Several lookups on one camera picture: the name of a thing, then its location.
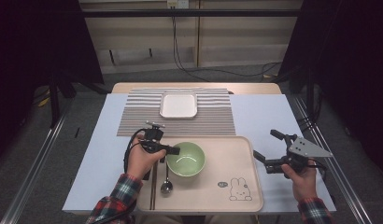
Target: plaid shirt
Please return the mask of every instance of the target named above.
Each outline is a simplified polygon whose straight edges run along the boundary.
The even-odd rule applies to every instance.
[[[332,215],[329,213],[322,199],[308,198],[303,199],[297,205],[302,215],[302,220],[306,224],[328,224],[334,223]]]
[[[92,210],[86,223],[93,223],[108,217],[114,217],[118,213],[129,209],[136,200],[142,182],[132,175],[122,174],[110,196],[101,199]],[[120,217],[110,223],[134,223],[129,217]]]

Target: power outlet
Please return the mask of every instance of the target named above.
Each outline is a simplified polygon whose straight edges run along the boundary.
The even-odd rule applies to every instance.
[[[168,8],[177,8],[177,0],[167,0]]]
[[[177,8],[189,8],[189,0],[177,0]]]

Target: rabbit illustration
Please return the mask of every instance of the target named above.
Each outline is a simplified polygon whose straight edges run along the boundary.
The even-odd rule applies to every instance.
[[[247,185],[247,181],[244,178],[233,178],[232,188],[230,189],[231,201],[251,201],[250,191]]]

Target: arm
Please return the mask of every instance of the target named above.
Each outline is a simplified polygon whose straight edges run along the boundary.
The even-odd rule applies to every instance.
[[[146,152],[136,138],[133,141],[133,149],[130,152],[127,174],[122,174],[110,196],[101,199],[86,223],[94,223],[102,219],[114,217],[119,213],[133,207],[139,191],[142,188],[141,179],[151,166],[165,156],[165,150],[153,154]],[[111,223],[131,223],[131,219],[124,216],[113,220]]]
[[[308,161],[308,164],[314,165],[314,162]],[[300,174],[296,174],[288,164],[283,164],[281,168],[293,182],[293,196],[299,203],[297,207],[303,222],[307,224],[334,223],[333,217],[322,199],[317,196],[317,170],[307,167]]]

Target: bowl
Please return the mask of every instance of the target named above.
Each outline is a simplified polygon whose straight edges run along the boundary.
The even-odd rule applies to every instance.
[[[204,151],[194,143],[182,142],[179,155],[167,155],[168,168],[176,175],[193,176],[200,173],[206,164]]]

